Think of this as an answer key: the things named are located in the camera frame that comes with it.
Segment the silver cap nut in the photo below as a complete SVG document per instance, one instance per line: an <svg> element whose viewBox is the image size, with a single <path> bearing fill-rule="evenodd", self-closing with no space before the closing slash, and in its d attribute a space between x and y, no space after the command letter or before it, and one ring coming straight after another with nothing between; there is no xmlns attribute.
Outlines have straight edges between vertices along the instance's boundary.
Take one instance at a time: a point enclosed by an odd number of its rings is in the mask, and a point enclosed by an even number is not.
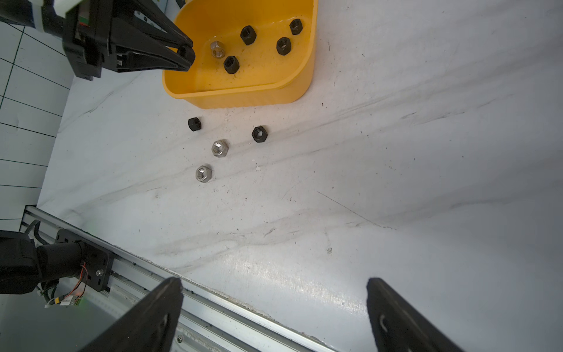
<svg viewBox="0 0 563 352"><path fill-rule="evenodd" d="M225 140L220 139L213 143L211 151L215 157L224 158L228 154L229 145Z"/></svg>
<svg viewBox="0 0 563 352"><path fill-rule="evenodd" d="M213 178L213 168L210 165L202 165L196 169L195 178L200 183L207 183Z"/></svg>
<svg viewBox="0 0 563 352"><path fill-rule="evenodd" d="M216 59L221 59L225 57L226 50L224 48L224 44L220 41L214 41L210 45L211 54Z"/></svg>

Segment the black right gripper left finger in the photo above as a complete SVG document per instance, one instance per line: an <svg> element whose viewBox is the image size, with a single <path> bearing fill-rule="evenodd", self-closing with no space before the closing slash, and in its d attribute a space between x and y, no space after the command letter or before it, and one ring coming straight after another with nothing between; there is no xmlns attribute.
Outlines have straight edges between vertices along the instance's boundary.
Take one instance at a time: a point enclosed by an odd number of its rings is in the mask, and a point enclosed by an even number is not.
<svg viewBox="0 0 563 352"><path fill-rule="evenodd" d="M183 303L182 282L165 279L83 351L170 351Z"/></svg>

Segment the aluminium mounting rail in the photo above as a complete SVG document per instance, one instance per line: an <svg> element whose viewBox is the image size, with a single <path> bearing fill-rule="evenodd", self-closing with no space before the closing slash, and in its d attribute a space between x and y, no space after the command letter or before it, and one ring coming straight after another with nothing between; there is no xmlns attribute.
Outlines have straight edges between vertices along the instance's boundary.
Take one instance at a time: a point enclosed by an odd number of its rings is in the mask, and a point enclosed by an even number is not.
<svg viewBox="0 0 563 352"><path fill-rule="evenodd" d="M140 302L165 278L174 276L174 272L91 236L35 206L26 206L21 229L26 230L35 220L40 222L40 235L49 242L54 242L60 230L69 230L114 253L107 290L87 292L89 301L114 316L123 314L126 309ZM314 337L287 328L185 277L181 282L183 304L176 332L173 335L172 351L331 351L332 349Z"/></svg>

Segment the yellow plastic storage box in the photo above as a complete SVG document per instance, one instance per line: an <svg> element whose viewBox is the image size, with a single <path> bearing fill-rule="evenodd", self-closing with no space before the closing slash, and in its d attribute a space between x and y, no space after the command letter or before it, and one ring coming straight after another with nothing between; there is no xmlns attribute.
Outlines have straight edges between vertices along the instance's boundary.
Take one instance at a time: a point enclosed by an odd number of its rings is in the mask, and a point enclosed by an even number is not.
<svg viewBox="0 0 563 352"><path fill-rule="evenodd" d="M175 24L193 41L196 59L187 72L165 70L163 86L176 99L201 109L288 104L309 88L315 67L317 1L188 1ZM290 22L300 18L303 31L292 35ZM240 31L251 25L257 33L245 45ZM277 41L290 38L291 52L282 56ZM225 57L216 59L210 45L224 44ZM236 56L240 69L224 70L224 60Z"/></svg>

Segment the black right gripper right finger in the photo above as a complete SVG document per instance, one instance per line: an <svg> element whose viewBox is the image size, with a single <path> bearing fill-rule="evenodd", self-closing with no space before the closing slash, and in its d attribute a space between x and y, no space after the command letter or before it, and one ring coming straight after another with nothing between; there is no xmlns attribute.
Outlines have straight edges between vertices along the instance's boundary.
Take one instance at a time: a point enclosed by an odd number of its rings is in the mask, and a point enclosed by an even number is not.
<svg viewBox="0 0 563 352"><path fill-rule="evenodd" d="M381 278L367 283L367 311L379 351L460 351Z"/></svg>

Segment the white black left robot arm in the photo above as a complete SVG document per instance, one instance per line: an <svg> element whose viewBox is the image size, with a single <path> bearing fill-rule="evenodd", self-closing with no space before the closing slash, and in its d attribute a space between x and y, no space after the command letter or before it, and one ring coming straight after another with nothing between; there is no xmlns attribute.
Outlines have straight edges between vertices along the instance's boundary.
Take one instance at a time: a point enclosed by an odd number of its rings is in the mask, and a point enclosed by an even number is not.
<svg viewBox="0 0 563 352"><path fill-rule="evenodd" d="M60 38L75 76L89 81L103 69L187 72L196 59L192 40L154 1L79 1L64 15L54 1L2 1L1 21Z"/></svg>

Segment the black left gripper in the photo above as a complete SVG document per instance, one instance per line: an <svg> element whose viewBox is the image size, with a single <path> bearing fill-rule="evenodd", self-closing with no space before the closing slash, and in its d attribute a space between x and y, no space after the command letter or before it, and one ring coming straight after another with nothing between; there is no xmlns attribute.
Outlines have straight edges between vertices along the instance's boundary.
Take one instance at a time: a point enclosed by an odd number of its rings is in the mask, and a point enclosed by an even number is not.
<svg viewBox="0 0 563 352"><path fill-rule="evenodd" d="M112 39L116 18L178 50L158 45L157 52L151 54L119 47ZM62 44L75 76L88 81L101 77L104 68L117 73L187 72L196 59L193 41L150 0L80 1L65 16Z"/></svg>

